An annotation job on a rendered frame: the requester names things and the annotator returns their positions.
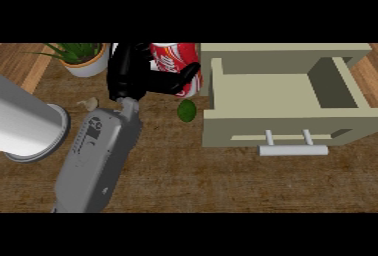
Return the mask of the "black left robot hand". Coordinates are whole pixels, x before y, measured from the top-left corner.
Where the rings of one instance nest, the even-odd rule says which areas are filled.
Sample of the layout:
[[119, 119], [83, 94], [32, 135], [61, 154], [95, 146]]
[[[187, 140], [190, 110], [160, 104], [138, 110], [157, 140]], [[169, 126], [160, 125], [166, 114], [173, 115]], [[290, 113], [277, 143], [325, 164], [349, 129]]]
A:
[[191, 63], [179, 73], [160, 71], [151, 53], [151, 42], [113, 45], [108, 59], [107, 83], [110, 99], [141, 100], [147, 92], [176, 95], [201, 73], [200, 61]]

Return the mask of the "red soda can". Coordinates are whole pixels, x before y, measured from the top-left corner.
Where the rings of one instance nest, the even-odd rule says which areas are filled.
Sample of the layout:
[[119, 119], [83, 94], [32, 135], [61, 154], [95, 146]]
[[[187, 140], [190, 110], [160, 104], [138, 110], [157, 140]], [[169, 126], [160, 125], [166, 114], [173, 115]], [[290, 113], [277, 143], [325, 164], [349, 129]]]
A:
[[[179, 73], [191, 63], [200, 61], [194, 43], [153, 43], [151, 53], [159, 70], [166, 72]], [[197, 73], [176, 96], [182, 98], [193, 97], [198, 93], [201, 85], [203, 77], [201, 73]]]

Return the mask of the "beige drawer front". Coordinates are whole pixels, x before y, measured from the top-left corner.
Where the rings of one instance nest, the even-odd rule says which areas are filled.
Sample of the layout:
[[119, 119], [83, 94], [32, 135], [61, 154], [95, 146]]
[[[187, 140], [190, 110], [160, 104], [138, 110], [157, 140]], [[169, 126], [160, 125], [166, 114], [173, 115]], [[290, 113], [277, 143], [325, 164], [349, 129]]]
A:
[[266, 145], [268, 130], [277, 145], [305, 145], [308, 130], [315, 145], [340, 146], [378, 132], [378, 109], [204, 111], [204, 147]]

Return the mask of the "beige open drawer box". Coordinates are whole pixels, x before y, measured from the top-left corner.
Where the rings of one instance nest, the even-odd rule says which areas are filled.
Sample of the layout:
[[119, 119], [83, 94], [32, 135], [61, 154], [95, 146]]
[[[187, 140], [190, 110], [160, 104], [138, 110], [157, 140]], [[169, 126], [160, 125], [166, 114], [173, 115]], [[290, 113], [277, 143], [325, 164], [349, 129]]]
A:
[[224, 59], [215, 58], [212, 79], [216, 110], [371, 108], [342, 57], [324, 57], [308, 71], [286, 74], [228, 74]]

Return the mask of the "green plant in white pot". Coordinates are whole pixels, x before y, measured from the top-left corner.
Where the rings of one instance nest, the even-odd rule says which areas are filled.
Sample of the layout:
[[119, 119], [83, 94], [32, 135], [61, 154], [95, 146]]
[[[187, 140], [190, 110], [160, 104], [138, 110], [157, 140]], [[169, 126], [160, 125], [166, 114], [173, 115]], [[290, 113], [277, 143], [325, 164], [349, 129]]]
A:
[[82, 78], [94, 77], [108, 67], [108, 43], [46, 43], [52, 53], [37, 52], [58, 59], [69, 72]]

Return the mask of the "small beige garlic bulb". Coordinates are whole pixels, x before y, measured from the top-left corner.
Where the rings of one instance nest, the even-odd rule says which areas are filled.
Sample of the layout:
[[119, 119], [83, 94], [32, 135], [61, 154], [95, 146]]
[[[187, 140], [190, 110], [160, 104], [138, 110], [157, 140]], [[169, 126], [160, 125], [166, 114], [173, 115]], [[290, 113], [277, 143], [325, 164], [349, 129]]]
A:
[[80, 101], [79, 105], [83, 105], [88, 111], [94, 111], [100, 107], [100, 99], [92, 97], [88, 100]]

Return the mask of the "dark green avocado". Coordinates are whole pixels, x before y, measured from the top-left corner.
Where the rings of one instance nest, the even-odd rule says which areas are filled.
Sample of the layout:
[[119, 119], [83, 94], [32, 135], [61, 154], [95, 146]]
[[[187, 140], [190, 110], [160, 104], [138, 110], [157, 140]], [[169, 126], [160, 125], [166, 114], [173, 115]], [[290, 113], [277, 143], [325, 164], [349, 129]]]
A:
[[185, 99], [178, 108], [178, 116], [184, 122], [191, 122], [197, 116], [197, 106], [193, 100]]

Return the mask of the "pale grey cylinder appliance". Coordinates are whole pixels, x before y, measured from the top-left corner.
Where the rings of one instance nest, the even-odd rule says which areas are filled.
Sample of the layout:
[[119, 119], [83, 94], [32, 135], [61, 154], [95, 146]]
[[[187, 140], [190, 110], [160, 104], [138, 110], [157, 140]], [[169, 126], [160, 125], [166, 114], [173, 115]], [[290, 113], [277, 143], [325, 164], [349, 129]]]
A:
[[46, 104], [0, 75], [0, 152], [20, 163], [45, 159], [61, 147], [71, 128], [67, 110]]

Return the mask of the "beige cabinet body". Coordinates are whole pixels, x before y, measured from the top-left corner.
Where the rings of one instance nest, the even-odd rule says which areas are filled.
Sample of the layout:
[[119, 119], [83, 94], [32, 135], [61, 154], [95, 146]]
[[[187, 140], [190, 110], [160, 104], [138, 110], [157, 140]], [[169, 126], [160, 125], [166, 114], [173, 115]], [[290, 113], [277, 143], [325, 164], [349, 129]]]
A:
[[221, 59], [226, 74], [303, 74], [321, 58], [340, 57], [349, 67], [371, 52], [368, 43], [203, 43], [201, 71]]

